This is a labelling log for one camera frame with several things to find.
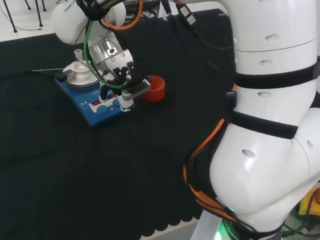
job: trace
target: table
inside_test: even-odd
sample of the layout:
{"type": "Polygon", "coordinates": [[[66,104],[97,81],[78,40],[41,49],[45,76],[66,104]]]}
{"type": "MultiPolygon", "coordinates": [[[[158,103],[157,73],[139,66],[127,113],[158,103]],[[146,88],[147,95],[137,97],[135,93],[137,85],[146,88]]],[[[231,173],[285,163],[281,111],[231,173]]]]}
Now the table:
{"type": "MultiPolygon", "coordinates": [[[[230,46],[230,21],[221,13],[194,15],[206,41],[230,46]]],[[[137,99],[134,112],[96,128],[52,79],[40,84],[37,76],[21,75],[7,86],[7,101],[8,79],[0,80],[1,239],[138,240],[200,217],[202,210],[181,181],[182,161],[224,112],[234,53],[207,49],[181,23],[177,28],[189,48],[223,73],[186,52],[169,21],[140,21],[123,36],[141,71],[165,79],[165,101],[150,106],[137,99]],[[46,102],[37,110],[9,105],[27,107],[43,94],[46,102]]],[[[82,47],[54,34],[0,42],[0,76],[64,68],[82,47]]]]}

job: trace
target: white floor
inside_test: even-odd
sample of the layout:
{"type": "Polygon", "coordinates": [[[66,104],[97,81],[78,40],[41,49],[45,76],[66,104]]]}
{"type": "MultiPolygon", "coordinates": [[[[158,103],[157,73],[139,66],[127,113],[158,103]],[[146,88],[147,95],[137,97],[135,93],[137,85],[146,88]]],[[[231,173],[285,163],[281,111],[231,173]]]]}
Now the white floor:
{"type": "MultiPolygon", "coordinates": [[[[28,0],[31,10],[28,10],[24,0],[19,0],[19,6],[16,5],[17,2],[15,0],[7,0],[6,3],[11,13],[14,25],[23,29],[41,28],[41,30],[26,31],[17,28],[17,33],[14,33],[11,23],[6,19],[3,13],[0,12],[0,42],[54,33],[51,25],[51,13],[57,5],[56,0],[44,1],[46,11],[43,11],[42,2],[41,0],[38,0],[43,27],[39,26],[37,9],[33,0],[28,0]]],[[[0,1],[0,6],[8,17],[3,1],[0,1]]]]}

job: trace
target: black band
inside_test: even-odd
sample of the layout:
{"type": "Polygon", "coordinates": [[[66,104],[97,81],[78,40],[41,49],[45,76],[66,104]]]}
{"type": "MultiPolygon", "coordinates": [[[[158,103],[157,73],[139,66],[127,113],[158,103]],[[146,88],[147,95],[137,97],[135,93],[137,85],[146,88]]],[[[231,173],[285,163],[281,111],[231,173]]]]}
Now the black band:
{"type": "Polygon", "coordinates": [[[246,75],[236,73],[235,84],[246,89],[279,89],[305,84],[320,75],[320,58],[310,67],[278,74],[246,75]]]}
{"type": "Polygon", "coordinates": [[[237,111],[232,112],[231,122],[244,129],[283,139],[293,139],[298,130],[298,126],[270,121],[237,111]]]}
{"type": "Polygon", "coordinates": [[[224,229],[226,233],[228,234],[229,238],[232,240],[250,240],[250,239],[261,239],[266,238],[271,235],[274,235],[276,233],[281,232],[281,228],[284,225],[285,222],[282,223],[280,227],[273,231],[267,231],[267,232],[251,232],[251,231],[243,231],[237,227],[236,224],[233,224],[230,221],[227,221],[225,219],[222,219],[224,229]]]}

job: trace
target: green cable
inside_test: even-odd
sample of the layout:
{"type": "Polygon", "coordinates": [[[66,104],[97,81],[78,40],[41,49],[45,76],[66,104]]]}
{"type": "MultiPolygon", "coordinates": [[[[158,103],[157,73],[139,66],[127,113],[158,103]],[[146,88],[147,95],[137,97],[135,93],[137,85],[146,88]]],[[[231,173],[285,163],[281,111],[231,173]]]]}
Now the green cable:
{"type": "Polygon", "coordinates": [[[124,87],[128,82],[125,81],[122,85],[112,85],[110,83],[107,83],[105,80],[101,79],[98,74],[96,73],[96,71],[92,68],[89,60],[88,60],[88,54],[87,54],[87,48],[88,48],[88,38],[89,38],[89,34],[90,34],[90,31],[91,31],[91,28],[92,28],[92,24],[94,22],[93,21],[90,21],[89,23],[89,26],[88,26],[88,30],[87,30],[87,33],[85,35],[85,39],[84,39],[84,45],[83,45],[83,56],[84,56],[84,59],[86,61],[86,64],[88,65],[88,68],[90,69],[90,71],[93,73],[93,75],[101,82],[103,83],[104,85],[108,86],[109,88],[111,89],[121,89],[122,87],[124,87]]]}
{"type": "Polygon", "coordinates": [[[106,5],[104,5],[102,8],[103,9],[107,9],[109,6],[111,6],[112,4],[119,2],[119,0],[112,0],[110,2],[108,2],[106,5]]]}

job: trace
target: red cup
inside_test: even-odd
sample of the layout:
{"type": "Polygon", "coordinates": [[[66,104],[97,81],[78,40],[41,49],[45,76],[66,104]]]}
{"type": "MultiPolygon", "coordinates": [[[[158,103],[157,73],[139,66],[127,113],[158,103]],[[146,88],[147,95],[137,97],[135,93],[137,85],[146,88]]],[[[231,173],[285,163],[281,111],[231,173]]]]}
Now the red cup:
{"type": "Polygon", "coordinates": [[[149,78],[152,80],[150,89],[143,93],[141,97],[150,103],[159,102],[165,97],[165,80],[159,76],[149,76],[149,78]]]}

